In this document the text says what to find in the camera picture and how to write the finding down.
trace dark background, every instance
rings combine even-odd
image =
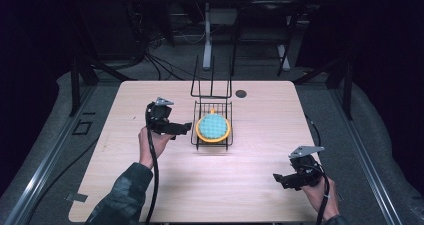
[[[363,28],[353,60],[354,82],[382,116],[393,157],[407,180],[424,194],[424,0],[373,1],[322,6],[311,17],[297,66],[317,68],[331,61],[349,48],[352,38],[358,38],[357,28]],[[81,34],[70,32],[68,17],[50,0],[0,3],[3,193],[50,114],[58,92],[56,79],[69,72],[76,47],[94,56],[123,59],[137,56],[140,47],[121,3],[103,11],[99,5],[79,4],[71,16],[76,16],[76,27],[88,24],[88,33]],[[98,11],[97,17],[84,16],[91,10]],[[103,26],[105,14],[115,18],[112,27]],[[110,32],[114,29],[122,29],[126,37],[114,37]],[[125,46],[117,46],[122,41],[127,41]]]

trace chair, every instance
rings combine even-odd
[[[293,1],[252,1],[240,6],[232,37],[231,76],[238,58],[279,59],[278,76],[283,71],[292,34],[297,20],[305,12],[305,6]],[[276,56],[238,56],[238,46],[242,44],[272,44],[276,48],[284,46],[284,53]]]

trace yellow plate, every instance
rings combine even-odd
[[[215,109],[212,108],[210,114],[214,114],[214,113],[215,113]],[[205,138],[204,136],[202,136],[202,133],[199,131],[199,124],[200,124],[200,122],[202,121],[203,118],[199,119],[199,121],[197,121],[197,123],[196,123],[197,136],[200,139],[202,139],[203,141],[208,142],[208,143],[217,143],[217,142],[221,142],[222,140],[226,139],[231,132],[230,122],[228,122],[228,120],[226,118],[224,118],[223,116],[221,116],[221,117],[223,119],[225,119],[225,122],[227,123],[227,131],[225,132],[225,134],[222,137],[209,139],[209,138]]]

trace camouflage sleeve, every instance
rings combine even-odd
[[[111,192],[94,208],[85,224],[138,224],[146,190],[153,173],[133,163],[118,179]]]

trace wooden table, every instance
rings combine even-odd
[[[285,222],[314,221],[316,212],[301,191],[283,189],[273,173],[293,174],[288,154],[313,145],[294,85],[286,81],[233,81],[233,143],[196,146],[191,131],[170,141],[158,159],[160,186],[151,222]],[[110,191],[116,178],[138,161],[137,134],[145,125],[147,104],[163,97],[172,105],[171,122],[193,122],[191,82],[131,81],[122,83],[69,213],[73,222],[87,219]],[[214,82],[224,91],[226,82]],[[140,221],[150,207],[153,181]]]

